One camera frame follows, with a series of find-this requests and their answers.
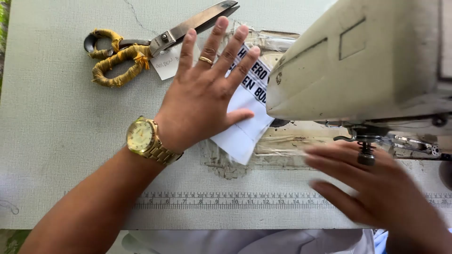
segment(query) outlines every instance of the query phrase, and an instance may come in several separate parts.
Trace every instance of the blurred hand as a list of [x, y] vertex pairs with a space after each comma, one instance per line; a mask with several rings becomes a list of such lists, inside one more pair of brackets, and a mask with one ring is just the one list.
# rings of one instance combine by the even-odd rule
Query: blurred hand
[[354, 222], [408, 236], [425, 247], [450, 241], [444, 222], [404, 169], [381, 149], [374, 153], [374, 166], [361, 165], [359, 148], [337, 141], [306, 150], [306, 164], [352, 187], [355, 195], [326, 181], [310, 186]]
[[[215, 60], [227, 26], [226, 17], [218, 18], [201, 56]], [[182, 153], [197, 142], [254, 116], [248, 109], [226, 112], [233, 93], [259, 57], [259, 48], [251, 48], [225, 78], [247, 35], [248, 27], [240, 26], [213, 66], [198, 61], [195, 67], [192, 63], [196, 31], [192, 29], [185, 35], [179, 68], [154, 119], [159, 126], [159, 138], [166, 148]]]

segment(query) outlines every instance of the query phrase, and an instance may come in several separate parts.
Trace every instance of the measuring tape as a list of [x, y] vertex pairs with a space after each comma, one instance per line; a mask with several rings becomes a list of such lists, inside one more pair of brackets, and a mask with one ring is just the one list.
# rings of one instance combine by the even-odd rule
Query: measuring tape
[[[426, 193], [436, 208], [452, 208], [452, 193]], [[144, 192], [134, 210], [142, 209], [336, 209], [318, 193]]]

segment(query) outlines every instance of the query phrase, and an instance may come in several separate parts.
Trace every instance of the watch face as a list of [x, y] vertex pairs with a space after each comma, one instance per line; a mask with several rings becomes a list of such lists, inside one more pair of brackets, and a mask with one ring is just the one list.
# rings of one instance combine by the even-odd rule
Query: watch face
[[127, 145], [129, 148], [140, 151], [148, 147], [153, 142], [154, 129], [146, 121], [134, 122], [127, 131]]

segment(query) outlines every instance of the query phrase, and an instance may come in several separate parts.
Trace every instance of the fabric-wrapped scissor handle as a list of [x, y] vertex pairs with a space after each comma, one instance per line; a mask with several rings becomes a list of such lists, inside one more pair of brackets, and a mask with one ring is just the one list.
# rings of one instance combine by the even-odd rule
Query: fabric-wrapped scissor handle
[[[110, 38], [112, 49], [96, 49], [96, 42], [99, 38]], [[121, 87], [131, 81], [145, 68], [149, 69], [149, 59], [152, 58], [149, 46], [131, 45], [123, 50], [119, 48], [119, 42], [123, 37], [109, 29], [95, 29], [85, 39], [85, 50], [91, 58], [103, 59], [93, 68], [93, 82], [107, 87]], [[126, 73], [115, 78], [105, 77], [105, 73], [124, 60], [135, 60], [135, 64]]]

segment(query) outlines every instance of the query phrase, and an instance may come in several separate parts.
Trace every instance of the scissors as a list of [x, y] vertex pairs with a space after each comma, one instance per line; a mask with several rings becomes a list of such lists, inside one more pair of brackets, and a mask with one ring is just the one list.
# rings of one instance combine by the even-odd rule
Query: scissors
[[[240, 6], [234, 0], [225, 0], [213, 5], [195, 16], [185, 20], [172, 29], [165, 31], [152, 40], [124, 40], [123, 37], [109, 29], [95, 29], [84, 41], [85, 50], [91, 58], [101, 59], [93, 68], [93, 82], [107, 87], [121, 87], [140, 74], [143, 68], [149, 69], [148, 61], [161, 51], [182, 42], [189, 29], [202, 33], [211, 28], [220, 16], [228, 17]], [[110, 38], [110, 49], [96, 49], [97, 40]], [[105, 77], [105, 73], [124, 60], [133, 59], [135, 64], [126, 73], [115, 78]]]

